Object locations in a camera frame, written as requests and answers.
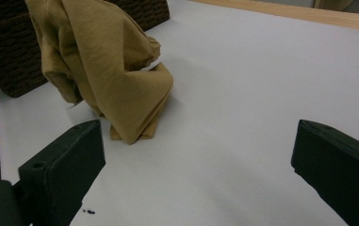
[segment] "folded cloth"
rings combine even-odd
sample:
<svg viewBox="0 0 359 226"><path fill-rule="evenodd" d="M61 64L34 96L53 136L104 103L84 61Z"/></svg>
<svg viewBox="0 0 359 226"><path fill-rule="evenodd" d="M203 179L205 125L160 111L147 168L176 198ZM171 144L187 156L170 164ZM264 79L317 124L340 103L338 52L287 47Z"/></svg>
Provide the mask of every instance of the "folded cloth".
<svg viewBox="0 0 359 226"><path fill-rule="evenodd" d="M41 48L41 70L65 101L85 100L111 122L110 136L132 144L154 136L173 79L159 43L102 0L25 0Z"/></svg>

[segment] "woven basket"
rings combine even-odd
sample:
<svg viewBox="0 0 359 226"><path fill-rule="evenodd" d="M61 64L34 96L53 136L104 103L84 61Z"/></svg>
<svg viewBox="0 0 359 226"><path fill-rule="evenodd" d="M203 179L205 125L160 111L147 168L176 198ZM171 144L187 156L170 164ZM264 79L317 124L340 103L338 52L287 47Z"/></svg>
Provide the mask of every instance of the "woven basket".
<svg viewBox="0 0 359 226"><path fill-rule="evenodd" d="M170 19L166 0L107 0L130 15L143 30ZM41 50L24 0L0 0L0 89L19 97L47 80Z"/></svg>

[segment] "wooden strip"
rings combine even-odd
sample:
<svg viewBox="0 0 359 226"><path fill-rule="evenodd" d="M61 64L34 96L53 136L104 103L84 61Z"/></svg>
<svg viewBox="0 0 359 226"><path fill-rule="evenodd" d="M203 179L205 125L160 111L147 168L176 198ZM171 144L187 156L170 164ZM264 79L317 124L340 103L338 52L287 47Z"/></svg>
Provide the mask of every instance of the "wooden strip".
<svg viewBox="0 0 359 226"><path fill-rule="evenodd" d="M250 0L191 0L193 2L211 4L220 7L238 8L283 16L322 24L332 24L359 30L359 14L324 10L318 8L302 8L281 4L265 3Z"/></svg>

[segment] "white table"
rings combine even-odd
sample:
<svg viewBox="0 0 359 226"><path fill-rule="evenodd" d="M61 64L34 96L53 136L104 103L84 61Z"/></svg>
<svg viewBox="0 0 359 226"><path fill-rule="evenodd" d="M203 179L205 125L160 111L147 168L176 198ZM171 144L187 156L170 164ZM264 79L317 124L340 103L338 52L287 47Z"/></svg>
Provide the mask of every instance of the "white table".
<svg viewBox="0 0 359 226"><path fill-rule="evenodd" d="M359 31L188 1L150 30L174 76L155 138L108 138L106 166L72 225L335 226L290 166L299 119L359 139ZM50 84L0 92L2 178L82 121Z"/></svg>

